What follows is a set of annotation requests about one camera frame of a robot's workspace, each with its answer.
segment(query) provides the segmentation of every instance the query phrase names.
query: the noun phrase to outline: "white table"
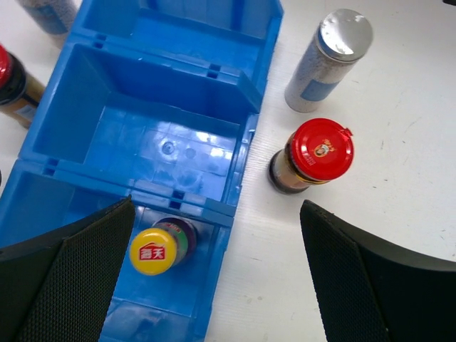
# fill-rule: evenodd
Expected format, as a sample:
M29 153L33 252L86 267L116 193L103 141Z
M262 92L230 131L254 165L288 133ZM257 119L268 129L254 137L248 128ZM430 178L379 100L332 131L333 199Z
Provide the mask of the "white table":
M261 120L214 299L206 341L325 341L299 227L309 199L396 244L456 261L456 7L441 0L283 0L285 16ZM318 21L337 8L366 15L368 55L311 115L284 87ZM0 1L0 42L47 83L58 50L16 5ZM305 120L349 127L356 157L341 179L302 195L275 192L269 158ZM25 130L0 115L2 188Z

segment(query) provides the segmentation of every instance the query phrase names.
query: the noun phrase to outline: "metal can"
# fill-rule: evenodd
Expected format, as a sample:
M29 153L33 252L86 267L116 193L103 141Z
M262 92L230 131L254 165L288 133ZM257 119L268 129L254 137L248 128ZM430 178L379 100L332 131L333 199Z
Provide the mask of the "metal can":
M311 112L368 51L373 40L369 21L356 11L338 9L318 26L285 90L288 106Z
M353 162L351 131L329 119L305 122L269 163L269 179L286 194L303 192L343 175Z
M161 274L183 262L195 251L196 231L191 222L183 219L161 219L134 238L130 246L130 260L143 274Z
M18 4L62 48L73 25L78 7L73 0L17 0Z

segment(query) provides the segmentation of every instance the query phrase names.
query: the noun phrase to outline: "can lid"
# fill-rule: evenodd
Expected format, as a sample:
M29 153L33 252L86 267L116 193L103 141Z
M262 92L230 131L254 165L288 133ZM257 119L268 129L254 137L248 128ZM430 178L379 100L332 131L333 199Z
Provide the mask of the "can lid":
M373 40L371 23L351 9L338 9L323 19L317 31L318 44L329 57L356 61L368 52Z
M0 87L8 81L11 76L11 58L8 51L0 44Z
M139 233L130 246L130 260L140 273L155 276L167 271L176 260L177 242L163 229Z
M329 119L312 119L301 125L291 141L295 166L314 180L334 180L353 161L352 134Z

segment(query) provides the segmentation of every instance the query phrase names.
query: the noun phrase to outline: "logo on lid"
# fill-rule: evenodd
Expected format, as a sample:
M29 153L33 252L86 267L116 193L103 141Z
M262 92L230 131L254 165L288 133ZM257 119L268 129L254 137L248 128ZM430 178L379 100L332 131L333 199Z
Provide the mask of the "logo on lid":
M323 144L317 145L313 150L313 153L316 157L322 158L330 152L334 152L336 149L331 144L329 139L323 140Z
M150 242L145 246L140 247L140 261L147 260L165 260L166 258L166 249L163 244L156 244Z

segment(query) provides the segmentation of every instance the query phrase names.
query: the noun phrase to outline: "spice can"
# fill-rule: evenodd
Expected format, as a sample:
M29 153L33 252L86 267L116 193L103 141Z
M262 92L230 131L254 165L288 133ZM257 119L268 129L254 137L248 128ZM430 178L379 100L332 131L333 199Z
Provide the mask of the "spice can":
M196 231L192 223L183 219L161 219L134 238L130 246L130 260L143 274L161 274L183 262L195 251Z
M17 0L18 4L62 48L78 8L73 0Z
M329 119L305 122L269 163L278 191L294 194L343 175L353 162L351 131Z
M0 111L28 128L44 93L44 85L0 45Z
M350 9L331 12L316 29L286 87L288 106L301 113L317 109L368 51L373 29L361 14Z

